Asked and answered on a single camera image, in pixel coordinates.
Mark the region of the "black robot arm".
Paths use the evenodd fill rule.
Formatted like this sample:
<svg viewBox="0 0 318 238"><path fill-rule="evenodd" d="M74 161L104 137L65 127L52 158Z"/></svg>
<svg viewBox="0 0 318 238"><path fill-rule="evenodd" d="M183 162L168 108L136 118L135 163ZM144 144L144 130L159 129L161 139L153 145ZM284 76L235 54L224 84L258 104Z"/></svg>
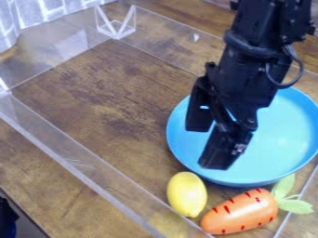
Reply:
<svg viewBox="0 0 318 238"><path fill-rule="evenodd" d="M199 157L204 168L228 169L256 131L256 111L294 85L284 77L291 64L302 62L292 44L306 40L310 7L311 0L237 2L220 61L204 64L185 112L185 129L211 133Z"/></svg>

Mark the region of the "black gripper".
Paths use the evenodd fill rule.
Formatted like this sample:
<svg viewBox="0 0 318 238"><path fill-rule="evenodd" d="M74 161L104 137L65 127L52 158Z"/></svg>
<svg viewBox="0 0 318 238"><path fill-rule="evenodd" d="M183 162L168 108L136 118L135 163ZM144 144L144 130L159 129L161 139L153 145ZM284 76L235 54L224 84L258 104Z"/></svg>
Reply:
<svg viewBox="0 0 318 238"><path fill-rule="evenodd" d="M185 111L185 130L207 132L213 122L209 82L221 105L239 125L215 125L199 165L205 169L227 170L244 153L256 129L256 111L270 106L276 90L291 67L291 57L279 52L268 59L255 58L227 46L217 66L208 66L207 76L195 81Z"/></svg>

